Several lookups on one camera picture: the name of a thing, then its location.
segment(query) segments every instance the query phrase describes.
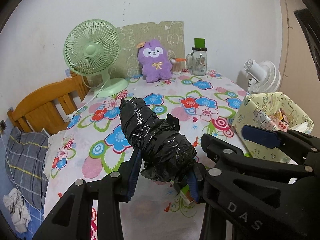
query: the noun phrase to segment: yellow box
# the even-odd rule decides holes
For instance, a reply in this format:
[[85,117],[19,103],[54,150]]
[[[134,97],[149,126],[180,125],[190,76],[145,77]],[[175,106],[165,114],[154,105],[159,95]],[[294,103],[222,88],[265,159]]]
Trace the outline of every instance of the yellow box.
[[276,130],[276,127],[270,126],[265,119],[276,113],[282,108],[288,117],[289,129],[297,124],[308,122],[309,129],[306,133],[311,133],[314,122],[296,105],[287,95],[282,92],[263,93],[245,96],[242,104],[234,117],[232,126],[241,138],[250,154],[254,158],[288,163],[290,158],[277,148],[269,149],[257,143],[247,141],[242,137],[241,130],[246,124],[261,127],[268,130]]

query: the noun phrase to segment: white fan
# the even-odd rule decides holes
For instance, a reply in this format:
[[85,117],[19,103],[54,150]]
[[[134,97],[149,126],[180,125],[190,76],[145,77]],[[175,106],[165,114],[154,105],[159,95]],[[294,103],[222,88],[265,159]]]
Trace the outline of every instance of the white fan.
[[249,59],[244,64],[244,70],[252,76],[249,82],[250,93],[276,92],[280,86],[280,72],[271,61],[263,61],[260,64]]

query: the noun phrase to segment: wooden headboard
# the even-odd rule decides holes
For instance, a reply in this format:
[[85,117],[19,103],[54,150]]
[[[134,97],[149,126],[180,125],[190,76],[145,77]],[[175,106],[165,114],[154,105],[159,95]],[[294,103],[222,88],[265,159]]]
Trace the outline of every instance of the wooden headboard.
[[83,84],[82,77],[72,72],[71,78],[46,85],[27,95],[15,110],[8,111],[9,119],[14,126],[24,132],[32,132],[29,122],[36,132],[45,128],[50,134],[55,134],[65,130],[68,122],[64,122],[53,100],[57,99],[68,115],[77,110],[70,93],[77,91],[82,101],[89,90]]

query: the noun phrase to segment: blue bedsheet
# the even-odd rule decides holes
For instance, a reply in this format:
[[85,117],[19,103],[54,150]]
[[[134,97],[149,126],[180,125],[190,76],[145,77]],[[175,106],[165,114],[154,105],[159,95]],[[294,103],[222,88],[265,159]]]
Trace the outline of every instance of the blue bedsheet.
[[21,239],[31,240],[44,220],[43,209],[38,210],[29,203],[26,204],[31,217],[31,221],[28,224],[28,231],[22,234],[18,233],[17,231],[15,231],[15,233]]

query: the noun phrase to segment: green lid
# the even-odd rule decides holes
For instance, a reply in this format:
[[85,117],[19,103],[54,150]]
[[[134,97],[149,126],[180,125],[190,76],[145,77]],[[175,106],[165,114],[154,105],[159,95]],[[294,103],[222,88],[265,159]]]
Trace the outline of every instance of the green lid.
[[205,48],[205,39],[195,38],[195,48]]

